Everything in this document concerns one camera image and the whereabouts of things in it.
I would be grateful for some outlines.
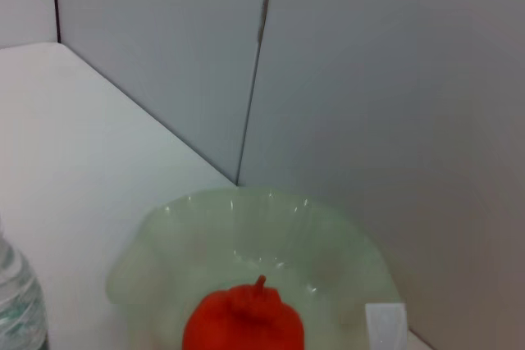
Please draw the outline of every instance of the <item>white table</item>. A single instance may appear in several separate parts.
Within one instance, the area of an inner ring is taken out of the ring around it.
[[[229,186],[66,47],[0,51],[0,211],[42,283],[52,350],[127,350],[110,265],[153,207]]]

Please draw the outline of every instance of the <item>bottle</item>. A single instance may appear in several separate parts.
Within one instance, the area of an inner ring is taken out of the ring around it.
[[[47,349],[43,293],[25,257],[0,230],[0,349]]]

